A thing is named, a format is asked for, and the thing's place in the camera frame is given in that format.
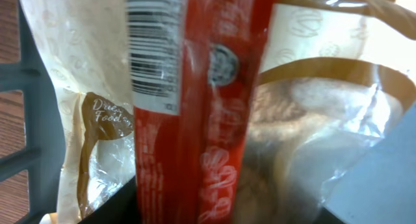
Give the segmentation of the red snack stick pack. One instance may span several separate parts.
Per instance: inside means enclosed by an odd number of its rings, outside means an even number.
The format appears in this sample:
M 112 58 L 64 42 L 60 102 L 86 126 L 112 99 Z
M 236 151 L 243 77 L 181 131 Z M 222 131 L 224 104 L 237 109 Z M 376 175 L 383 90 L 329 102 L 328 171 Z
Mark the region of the red snack stick pack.
M 274 0 L 125 0 L 143 223 L 230 223 Z

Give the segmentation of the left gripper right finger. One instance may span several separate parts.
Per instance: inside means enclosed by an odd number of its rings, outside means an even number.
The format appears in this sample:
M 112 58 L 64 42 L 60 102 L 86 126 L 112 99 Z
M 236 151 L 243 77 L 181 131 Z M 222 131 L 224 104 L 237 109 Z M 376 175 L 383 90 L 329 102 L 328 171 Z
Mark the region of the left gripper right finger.
M 345 224 L 326 208 L 322 208 L 313 224 Z

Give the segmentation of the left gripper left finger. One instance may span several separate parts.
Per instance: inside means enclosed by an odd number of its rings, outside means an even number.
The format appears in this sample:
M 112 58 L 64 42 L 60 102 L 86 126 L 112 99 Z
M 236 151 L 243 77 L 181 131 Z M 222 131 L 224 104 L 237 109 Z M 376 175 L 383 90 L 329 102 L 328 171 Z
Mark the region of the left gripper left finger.
M 136 177 L 79 224 L 141 224 Z

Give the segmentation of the beige dried food bag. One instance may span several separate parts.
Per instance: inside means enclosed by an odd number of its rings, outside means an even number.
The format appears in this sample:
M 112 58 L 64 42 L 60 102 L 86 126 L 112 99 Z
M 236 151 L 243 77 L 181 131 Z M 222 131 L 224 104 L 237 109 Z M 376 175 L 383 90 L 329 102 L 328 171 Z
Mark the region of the beige dried food bag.
M 57 210 L 79 223 L 136 177 L 125 0 L 20 0 L 57 98 Z M 415 13 L 390 0 L 274 0 L 230 223 L 313 223 L 415 102 Z

